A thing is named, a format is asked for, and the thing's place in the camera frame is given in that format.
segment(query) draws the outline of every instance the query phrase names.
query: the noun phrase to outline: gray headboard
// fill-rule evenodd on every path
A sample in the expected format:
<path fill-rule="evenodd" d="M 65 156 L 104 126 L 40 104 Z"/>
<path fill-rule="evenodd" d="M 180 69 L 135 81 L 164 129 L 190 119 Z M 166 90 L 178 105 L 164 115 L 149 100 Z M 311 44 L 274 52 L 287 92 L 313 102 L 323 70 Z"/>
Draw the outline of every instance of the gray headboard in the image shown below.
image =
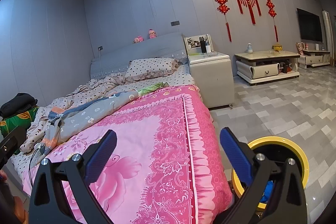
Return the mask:
<path fill-rule="evenodd" d="M 119 48 L 113 52 L 101 56 L 101 70 L 103 75 L 112 72 L 126 71 L 131 60 L 169 57 L 186 57 L 186 49 L 181 32 L 170 33 L 156 38 L 145 40 L 139 43 Z M 99 58 L 91 63 L 91 79 L 101 78 Z"/>

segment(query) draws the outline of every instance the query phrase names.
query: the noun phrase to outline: wall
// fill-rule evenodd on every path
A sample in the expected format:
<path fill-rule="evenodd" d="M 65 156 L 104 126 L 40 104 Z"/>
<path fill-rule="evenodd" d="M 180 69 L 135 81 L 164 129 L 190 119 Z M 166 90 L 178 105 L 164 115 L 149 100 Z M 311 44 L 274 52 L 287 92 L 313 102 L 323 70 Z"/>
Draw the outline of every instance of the wall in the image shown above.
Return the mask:
<path fill-rule="evenodd" d="M 90 79 L 83 0 L 0 1 L 0 105 L 18 92 L 46 106 Z"/>
<path fill-rule="evenodd" d="M 256 25 L 251 23 L 248 9 L 239 12 L 236 0 L 228 0 L 230 11 L 226 14 L 230 25 L 232 43 L 225 26 L 225 17 L 216 9 L 214 0 L 84 0 L 88 29 L 95 57 L 98 46 L 105 52 L 113 51 L 132 43 L 134 37 L 141 35 L 148 38 L 148 29 L 157 35 L 181 31 L 186 36 L 211 34 L 214 48 L 231 57 L 244 52 L 247 43 L 252 43 L 253 50 L 266 50 L 276 42 L 273 20 L 268 15 L 265 0 L 258 0 L 262 16 L 254 15 Z M 301 8 L 320 16 L 322 7 L 315 0 L 272 0 L 275 4 L 276 25 L 279 41 L 285 50 L 296 52 L 296 42 L 300 42 L 296 8 Z M 180 21 L 172 27 L 170 22 Z M 232 58 L 234 74 L 235 60 Z"/>
<path fill-rule="evenodd" d="M 336 0 L 320 0 L 323 10 L 328 11 L 330 15 L 333 35 L 334 35 L 334 45 L 336 44 L 336 28 L 334 16 L 336 16 Z"/>

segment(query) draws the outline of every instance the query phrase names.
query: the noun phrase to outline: television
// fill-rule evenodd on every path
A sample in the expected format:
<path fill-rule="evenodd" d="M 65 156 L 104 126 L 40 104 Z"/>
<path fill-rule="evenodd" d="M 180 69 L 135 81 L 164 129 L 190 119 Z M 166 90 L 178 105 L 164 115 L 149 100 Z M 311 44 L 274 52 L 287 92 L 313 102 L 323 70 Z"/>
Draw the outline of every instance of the television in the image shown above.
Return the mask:
<path fill-rule="evenodd" d="M 322 42 L 320 17 L 299 8 L 297 8 L 297 15 L 301 39 Z"/>

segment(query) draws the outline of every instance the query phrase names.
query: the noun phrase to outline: polka dot pillow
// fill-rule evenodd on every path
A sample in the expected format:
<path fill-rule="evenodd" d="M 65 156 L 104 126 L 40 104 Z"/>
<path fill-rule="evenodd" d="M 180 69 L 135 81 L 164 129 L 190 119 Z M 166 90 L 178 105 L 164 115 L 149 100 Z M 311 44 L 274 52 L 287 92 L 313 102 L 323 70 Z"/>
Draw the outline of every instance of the polka dot pillow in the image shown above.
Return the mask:
<path fill-rule="evenodd" d="M 172 75 L 179 67 L 172 58 L 146 58 L 133 60 L 125 75 L 125 83 Z"/>

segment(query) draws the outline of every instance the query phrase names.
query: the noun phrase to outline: yellow rim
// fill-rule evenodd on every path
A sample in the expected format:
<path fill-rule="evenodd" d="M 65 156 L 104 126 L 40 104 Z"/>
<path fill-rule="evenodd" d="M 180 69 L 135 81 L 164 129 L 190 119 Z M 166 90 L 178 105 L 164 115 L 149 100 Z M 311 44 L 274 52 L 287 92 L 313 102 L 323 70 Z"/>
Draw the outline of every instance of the yellow rim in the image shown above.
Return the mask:
<path fill-rule="evenodd" d="M 263 137 L 263 138 L 256 139 L 256 140 L 250 142 L 248 144 L 248 146 L 251 149 L 253 149 L 253 148 L 257 148 L 259 146 L 266 145 L 266 144 L 283 145 L 284 147 L 292 150 L 295 153 L 295 155 L 300 160 L 300 163 L 301 163 L 301 166 L 302 166 L 302 185 L 305 188 L 306 185 L 307 185 L 307 181 L 308 181 L 309 164 L 308 164 L 307 156 L 306 156 L 305 152 L 303 152 L 301 147 L 299 147 L 296 143 L 292 142 L 291 140 L 281 138 L 281 137 L 276 137 L 276 136 L 269 136 L 269 137 Z M 240 180 L 239 180 L 239 178 L 238 178 L 238 176 L 237 176 L 237 174 L 234 170 L 231 174 L 231 180 L 232 180 L 233 188 L 234 188 L 237 196 L 240 198 L 244 193 L 244 189 L 243 189 L 243 187 L 240 183 Z M 265 208 L 266 208 L 265 203 L 259 203 L 257 210 L 263 212 L 265 210 Z"/>

